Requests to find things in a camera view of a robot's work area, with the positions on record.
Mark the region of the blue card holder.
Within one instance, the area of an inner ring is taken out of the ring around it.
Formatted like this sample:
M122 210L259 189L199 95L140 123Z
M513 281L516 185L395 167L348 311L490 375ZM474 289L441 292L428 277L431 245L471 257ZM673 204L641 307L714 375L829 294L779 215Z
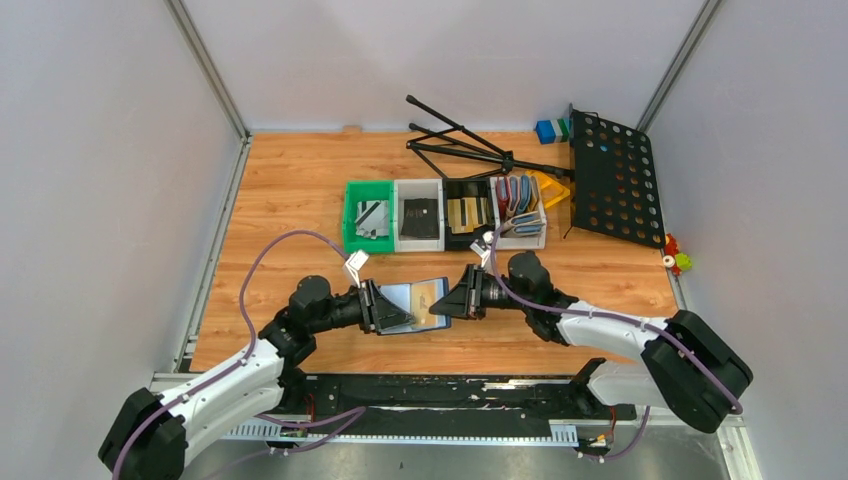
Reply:
M446 287L445 294L446 294L447 291L448 291L448 288L449 288L448 278L447 277L438 277L438 278L444 278L445 279L445 287ZM411 285L414 284L414 283L384 285L384 286L380 287L380 291L388 299L390 299L395 304L397 304L398 306L400 306L401 308L403 308L404 310L406 310L407 312L410 313L410 288L411 288ZM449 329L451 327L452 318L451 317L448 317L448 318L449 318L448 326L446 328L437 329L437 330ZM422 332L427 332L427 331L415 331L413 333L406 333L406 334L422 333Z

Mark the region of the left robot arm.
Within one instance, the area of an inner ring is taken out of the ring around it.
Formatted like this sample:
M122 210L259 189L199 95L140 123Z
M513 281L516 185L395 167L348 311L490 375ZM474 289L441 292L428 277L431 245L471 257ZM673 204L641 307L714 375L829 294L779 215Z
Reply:
M319 333L350 326L383 334L416 322L411 287L384 294L372 280L335 294L322 276L307 276L286 307L230 359L182 385L125 400L98 451L116 479L176 479L211 443L247 419L306 396L300 365Z

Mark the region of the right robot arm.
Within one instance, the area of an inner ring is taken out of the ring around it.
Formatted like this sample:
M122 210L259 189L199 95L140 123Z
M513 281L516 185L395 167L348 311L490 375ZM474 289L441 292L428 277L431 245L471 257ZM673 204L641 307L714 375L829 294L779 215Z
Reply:
M498 275L470 264L431 313L482 319L488 309L516 310L544 341L591 347L626 358L593 360L581 371L591 401L660 407L686 425L713 433L743 412L753 372L698 314L637 317L603 309L557 289L538 256L514 255Z

